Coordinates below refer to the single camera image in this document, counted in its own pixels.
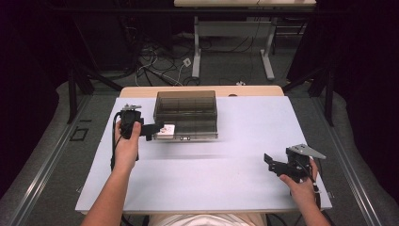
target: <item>finger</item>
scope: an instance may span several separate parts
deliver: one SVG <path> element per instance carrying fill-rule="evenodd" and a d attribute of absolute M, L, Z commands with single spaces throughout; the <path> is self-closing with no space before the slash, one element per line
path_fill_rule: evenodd
<path fill-rule="evenodd" d="M 313 177 L 313 180 L 316 181 L 317 177 L 317 171 L 319 169 L 317 168 L 316 162 L 311 158 L 311 176 Z"/>
<path fill-rule="evenodd" d="M 130 139 L 137 141 L 138 137 L 140 137 L 140 132 L 141 132 L 141 123 L 135 121 L 135 123 L 133 124 L 132 136 L 130 137 Z"/>
<path fill-rule="evenodd" d="M 115 124 L 115 140 L 120 138 L 120 125 L 121 125 L 121 121 L 118 121 Z"/>
<path fill-rule="evenodd" d="M 291 190 L 293 190 L 294 186 L 296 186 L 296 182 L 293 181 L 289 176 L 282 174 L 279 179 L 284 182 Z"/>

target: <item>black curtain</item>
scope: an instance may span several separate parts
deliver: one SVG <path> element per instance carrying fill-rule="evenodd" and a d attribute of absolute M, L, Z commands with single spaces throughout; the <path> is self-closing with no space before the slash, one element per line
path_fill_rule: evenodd
<path fill-rule="evenodd" d="M 347 15 L 311 18 L 287 78 L 335 62 L 334 90 L 347 102 L 357 148 L 379 183 L 399 201 L 399 6 L 394 0 L 319 0 Z"/>
<path fill-rule="evenodd" d="M 0 2 L 0 43 L 2 197 L 53 118 L 67 74 L 35 1 Z"/>

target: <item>white tabletop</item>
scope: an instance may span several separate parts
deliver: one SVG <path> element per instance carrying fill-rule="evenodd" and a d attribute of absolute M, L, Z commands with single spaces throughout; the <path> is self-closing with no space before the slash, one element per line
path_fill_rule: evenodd
<path fill-rule="evenodd" d="M 289 99 L 248 96 L 216 101 L 218 140 L 182 143 L 140 138 L 140 160 L 130 177 L 125 213 L 296 210 L 288 187 L 263 161 L 263 153 L 268 153 L 286 162 L 286 147 L 306 143 Z M 153 122 L 155 98 L 116 100 L 76 211 L 88 211 L 110 174 L 112 120 L 125 104 L 142 105 L 145 122 Z M 321 178 L 317 181 L 322 208 L 331 208 Z"/>
<path fill-rule="evenodd" d="M 175 7 L 311 7 L 315 0 L 175 0 Z"/>

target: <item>forearm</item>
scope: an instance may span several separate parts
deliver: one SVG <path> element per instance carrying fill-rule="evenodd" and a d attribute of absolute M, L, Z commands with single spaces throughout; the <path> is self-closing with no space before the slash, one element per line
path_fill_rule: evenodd
<path fill-rule="evenodd" d="M 302 207 L 299 206 L 299 210 L 302 213 L 303 218 L 305 219 L 306 225 L 308 226 L 330 225 L 316 204 Z"/>
<path fill-rule="evenodd" d="M 82 225 L 120 225 L 130 172 L 113 171 Z"/>

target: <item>wrist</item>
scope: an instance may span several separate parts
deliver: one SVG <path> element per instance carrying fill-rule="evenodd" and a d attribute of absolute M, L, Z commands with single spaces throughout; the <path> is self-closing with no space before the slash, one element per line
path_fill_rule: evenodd
<path fill-rule="evenodd" d="M 114 167 L 114 169 L 112 170 L 111 174 L 116 174 L 118 176 L 129 177 L 131 172 L 132 172 L 132 169 L 123 168 L 123 167 L 119 167 L 118 165 L 116 165 Z"/>
<path fill-rule="evenodd" d="M 299 211 L 301 213 L 314 213 L 320 212 L 319 207 L 317 207 L 316 202 L 302 202 L 298 204 Z"/>

